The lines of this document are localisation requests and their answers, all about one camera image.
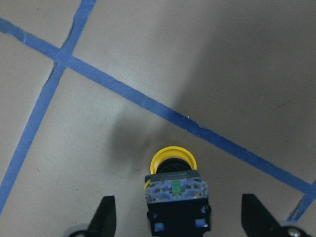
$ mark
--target green component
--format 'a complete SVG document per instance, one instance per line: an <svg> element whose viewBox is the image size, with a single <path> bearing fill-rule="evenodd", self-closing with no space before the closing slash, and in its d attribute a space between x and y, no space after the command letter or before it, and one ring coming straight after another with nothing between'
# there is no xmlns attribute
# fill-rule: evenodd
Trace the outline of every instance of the green component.
<svg viewBox="0 0 316 237"><path fill-rule="evenodd" d="M172 188L172 194L174 196L179 196L181 195L181 185L180 185L180 181L173 181L171 184L171 188Z"/></svg>

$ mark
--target gray floor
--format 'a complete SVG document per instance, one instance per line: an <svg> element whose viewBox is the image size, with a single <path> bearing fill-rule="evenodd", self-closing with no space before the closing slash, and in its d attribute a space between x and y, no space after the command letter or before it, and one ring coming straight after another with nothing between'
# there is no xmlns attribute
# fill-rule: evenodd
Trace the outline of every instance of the gray floor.
<svg viewBox="0 0 316 237"><path fill-rule="evenodd" d="M2 1L0 17L57 47L79 0ZM97 1L73 55L312 183L315 1ZM0 179L53 61L0 34ZM115 195L116 236L148 237L143 178L179 145L209 183L212 232L237 236L241 195L285 220L303 193L66 69L0 216L0 236L65 237ZM316 236L316 204L298 224Z"/></svg>

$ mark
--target metal bolt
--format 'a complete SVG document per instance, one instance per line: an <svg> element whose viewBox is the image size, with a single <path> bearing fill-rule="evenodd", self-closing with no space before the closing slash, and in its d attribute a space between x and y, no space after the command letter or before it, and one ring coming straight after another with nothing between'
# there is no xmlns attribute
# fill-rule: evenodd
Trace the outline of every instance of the metal bolt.
<svg viewBox="0 0 316 237"><path fill-rule="evenodd" d="M287 230L287 233L291 236L291 237L300 237L301 236L301 232L296 229L296 228L289 228Z"/></svg>

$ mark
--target blue tape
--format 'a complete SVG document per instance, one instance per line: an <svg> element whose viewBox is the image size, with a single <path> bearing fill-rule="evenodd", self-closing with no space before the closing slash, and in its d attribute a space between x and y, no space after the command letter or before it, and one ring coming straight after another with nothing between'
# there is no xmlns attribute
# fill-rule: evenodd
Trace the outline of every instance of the blue tape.
<svg viewBox="0 0 316 237"><path fill-rule="evenodd" d="M32 110L31 116L24 128L22 136L15 149L11 162L4 175L0 185L0 214L4 205L10 195L14 182L21 169L23 161L30 149L33 139L40 127L41 121L47 111L50 101L57 89L58 82L62 76L68 60L69 55L73 52L83 28L89 18L89 15L94 7L96 0L82 0L80 6L74 16L74 23L71 33L61 49L24 32L19 27L14 26L12 23L0 18L0 31L5 34L10 34L16 37L25 45L30 48L36 49L54 60L55 66L49 76L47 82L43 86L36 104Z"/></svg>
<svg viewBox="0 0 316 237"><path fill-rule="evenodd" d="M252 165L253 167L256 167L257 169L271 175L272 177L286 183L287 185L305 193L312 199L316 198L316 187L314 187L313 185L303 181L302 179L290 174L289 172L279 167L274 166L272 163L255 155L254 153L251 153L250 151L229 141L228 139L214 133L213 131L200 127L196 122L188 119L186 116L179 114L178 112L168 108L167 106L147 97L134 88L129 87L128 85L116 80L110 75L98 70L97 68L94 68L93 66L83 62L80 59L77 59L76 57L71 55L72 51L68 49L68 46L66 49L58 49L57 47L44 42L43 40L26 34L20 28L2 19L0 19L0 31L13 35L25 45L40 51L54 61L62 64L64 67L69 67L70 69L80 73L81 75L91 79L92 81L136 103L140 107L151 111L152 113L166 119L167 121L188 131L189 133L209 142L210 144L213 144L214 146L226 151L227 153Z"/></svg>
<svg viewBox="0 0 316 237"><path fill-rule="evenodd" d="M297 208L293 211L293 213L288 217L287 221L296 223L304 212L309 208L309 206L314 201L314 198L308 195L304 195L298 204Z"/></svg>

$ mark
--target black plastic part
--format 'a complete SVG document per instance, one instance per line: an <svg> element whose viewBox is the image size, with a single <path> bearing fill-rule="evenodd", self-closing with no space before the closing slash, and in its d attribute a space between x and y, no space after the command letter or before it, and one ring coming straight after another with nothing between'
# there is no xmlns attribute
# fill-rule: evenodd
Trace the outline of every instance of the black plastic part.
<svg viewBox="0 0 316 237"><path fill-rule="evenodd" d="M179 158L169 158L163 161L157 169L157 173L168 173L174 171L191 170L190 165Z"/></svg>
<svg viewBox="0 0 316 237"><path fill-rule="evenodd" d="M114 237L117 216L114 196L103 197L86 231L77 231L69 237Z"/></svg>
<svg viewBox="0 0 316 237"><path fill-rule="evenodd" d="M299 232L300 237L308 237L297 227L281 227L254 194L242 195L241 223L248 237L292 237L290 230Z"/></svg>
<svg viewBox="0 0 316 237"><path fill-rule="evenodd" d="M207 198L153 203L148 205L148 210L147 217L153 236L202 237L211 229L211 207ZM205 220L205 225L197 227L196 220ZM157 223L163 224L164 230L157 231Z"/></svg>

